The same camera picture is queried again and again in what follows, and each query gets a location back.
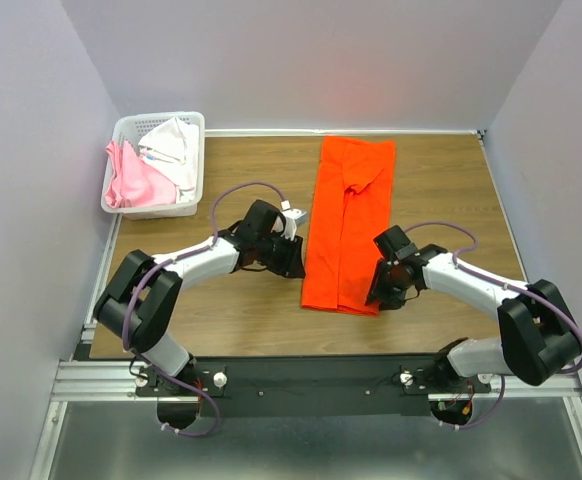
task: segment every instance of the pink towel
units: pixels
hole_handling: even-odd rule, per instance
[[[175,203],[176,186],[155,168],[147,165],[135,154],[133,146],[124,142],[107,145],[113,175],[105,194],[112,208],[150,207]]]

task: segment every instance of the wooden table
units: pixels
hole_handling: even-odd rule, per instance
[[[403,227],[447,220],[475,232],[481,246],[463,258],[495,273],[521,278],[520,266],[477,138],[472,135],[398,135],[391,224]],[[123,220],[111,272],[131,250],[149,254],[179,250],[210,234],[209,208],[226,189],[249,180],[280,187],[294,207],[311,210],[321,137],[210,138],[204,196],[194,217]],[[275,193],[250,187],[225,198],[218,225],[241,219],[256,198]],[[299,234],[306,238],[303,226]],[[461,233],[425,227],[410,234],[419,246],[449,250],[467,244]],[[481,312],[437,292],[425,291],[405,308],[378,317],[300,308],[300,280],[271,273],[237,272],[184,292],[169,331],[197,356],[406,353],[437,351],[460,337],[498,334]],[[92,358],[124,357],[120,339],[98,325]]]

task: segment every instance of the orange-red fabric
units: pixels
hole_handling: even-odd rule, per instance
[[[305,261],[302,306],[376,315],[365,305],[380,256],[373,239],[389,226],[395,145],[326,137]]]

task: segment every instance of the white cloth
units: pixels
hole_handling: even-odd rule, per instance
[[[177,117],[157,126],[140,140],[140,158],[175,184],[176,203],[190,202],[195,197],[199,143],[200,128]]]

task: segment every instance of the clothes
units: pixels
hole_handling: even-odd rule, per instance
[[[176,186],[155,168],[142,162],[129,142],[122,148],[111,142],[106,149],[113,175],[105,193],[112,208],[149,207],[175,203]]]
[[[177,117],[158,125],[140,140],[140,158],[178,187],[176,202],[195,197],[200,128]]]
[[[302,306],[376,315],[365,305],[379,252],[373,239],[387,229],[395,145],[326,137],[306,255]]]

